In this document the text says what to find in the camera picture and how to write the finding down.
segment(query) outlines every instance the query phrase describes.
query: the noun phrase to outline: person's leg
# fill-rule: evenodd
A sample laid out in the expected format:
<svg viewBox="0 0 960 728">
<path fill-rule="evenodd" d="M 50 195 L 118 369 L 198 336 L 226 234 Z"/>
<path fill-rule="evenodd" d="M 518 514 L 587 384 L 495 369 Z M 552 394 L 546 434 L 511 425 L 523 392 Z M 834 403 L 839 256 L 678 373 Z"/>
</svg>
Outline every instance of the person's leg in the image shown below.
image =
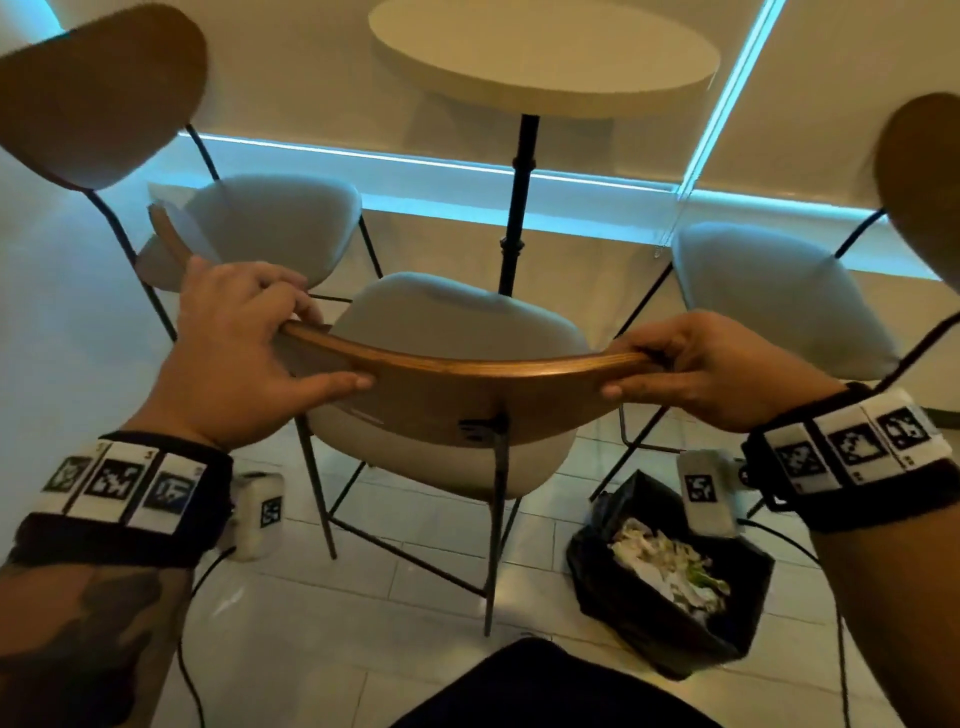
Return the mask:
<svg viewBox="0 0 960 728">
<path fill-rule="evenodd" d="M 537 638 L 491 655 L 394 724 L 394 728 L 570 728 L 621 724 L 719 728 L 668 692 L 571 657 Z"/>
</svg>

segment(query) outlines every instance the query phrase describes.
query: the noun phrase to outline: table pedestal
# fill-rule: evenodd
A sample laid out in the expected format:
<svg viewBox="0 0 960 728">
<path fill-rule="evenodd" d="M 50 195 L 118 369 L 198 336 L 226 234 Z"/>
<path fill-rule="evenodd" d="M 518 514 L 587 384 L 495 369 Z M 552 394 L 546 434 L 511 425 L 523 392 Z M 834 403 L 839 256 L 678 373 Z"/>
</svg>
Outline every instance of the table pedestal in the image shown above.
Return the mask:
<svg viewBox="0 0 960 728">
<path fill-rule="evenodd" d="M 514 192 L 510 198 L 510 214 L 507 217 L 507 236 L 500 241 L 503 263 L 500 266 L 500 285 L 497 291 L 503 296 L 514 295 L 516 261 L 523 250 L 523 217 L 527 211 L 527 193 L 530 191 L 530 175 L 537 169 L 534 153 L 537 151 L 537 130 L 540 117 L 523 114 L 520 120 L 520 139 L 514 158 Z"/>
</svg>

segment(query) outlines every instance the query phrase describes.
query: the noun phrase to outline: chair seat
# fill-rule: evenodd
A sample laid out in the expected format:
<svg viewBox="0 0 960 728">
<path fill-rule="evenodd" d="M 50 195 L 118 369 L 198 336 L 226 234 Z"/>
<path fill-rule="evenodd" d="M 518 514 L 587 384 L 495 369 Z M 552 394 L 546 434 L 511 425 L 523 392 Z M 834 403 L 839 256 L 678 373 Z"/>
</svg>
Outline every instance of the chair seat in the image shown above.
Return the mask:
<svg viewBox="0 0 960 728">
<path fill-rule="evenodd" d="M 687 308 L 729 316 L 828 374 L 869 381 L 900 360 L 843 263 L 806 240 L 699 223 L 675 236 L 673 264 Z"/>
<path fill-rule="evenodd" d="M 453 280 L 398 273 L 367 286 L 330 331 L 394 352 L 454 359 L 541 359 L 590 353 L 566 319 Z M 426 485 L 491 500 L 493 450 L 457 448 L 397 435 L 348 411 L 318 407 L 314 434 L 332 448 Z M 507 498 L 539 488 L 566 459 L 576 430 L 510 448 Z"/>
<path fill-rule="evenodd" d="M 339 180 L 237 175 L 198 190 L 185 206 L 225 263 L 269 260 L 323 282 L 347 251 L 360 193 Z M 152 237 L 136 261 L 142 280 L 179 291 L 180 266 Z"/>
</svg>

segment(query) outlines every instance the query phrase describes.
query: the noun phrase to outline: trash bin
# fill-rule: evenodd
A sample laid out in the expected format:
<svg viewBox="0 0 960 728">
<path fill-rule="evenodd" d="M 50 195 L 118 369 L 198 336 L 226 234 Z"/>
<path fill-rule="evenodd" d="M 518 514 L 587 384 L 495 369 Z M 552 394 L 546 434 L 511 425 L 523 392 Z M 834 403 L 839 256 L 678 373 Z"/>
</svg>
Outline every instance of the trash bin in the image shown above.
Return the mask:
<svg viewBox="0 0 960 728">
<path fill-rule="evenodd" d="M 608 544 L 631 516 L 712 561 L 710 574 L 731 588 L 724 613 L 711 615 L 705 627 L 613 560 Z M 747 655 L 774 569 L 774 560 L 742 537 L 712 539 L 690 532 L 680 495 L 640 471 L 596 500 L 590 523 L 570 541 L 566 561 L 580 610 L 612 627 L 672 680 Z"/>
</svg>

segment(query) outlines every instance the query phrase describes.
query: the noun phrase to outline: hand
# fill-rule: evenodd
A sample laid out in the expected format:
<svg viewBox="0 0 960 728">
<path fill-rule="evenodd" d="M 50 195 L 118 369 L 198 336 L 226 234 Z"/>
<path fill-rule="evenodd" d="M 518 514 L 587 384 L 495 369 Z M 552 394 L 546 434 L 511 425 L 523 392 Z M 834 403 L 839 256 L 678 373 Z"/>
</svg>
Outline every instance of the hand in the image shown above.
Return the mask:
<svg viewBox="0 0 960 728">
<path fill-rule="evenodd" d="M 729 432 L 747 432 L 844 390 L 812 364 L 709 311 L 633 328 L 607 351 L 660 352 L 673 362 L 672 372 L 605 385 L 607 399 L 680 407 Z"/>
<path fill-rule="evenodd" d="M 269 263 L 211 266 L 190 259 L 180 292 L 179 337 L 140 410 L 124 425 L 231 450 L 292 417 L 370 389 L 373 378 L 335 372 L 293 378 L 274 354 L 291 315 L 322 324 L 306 279 Z"/>
</svg>

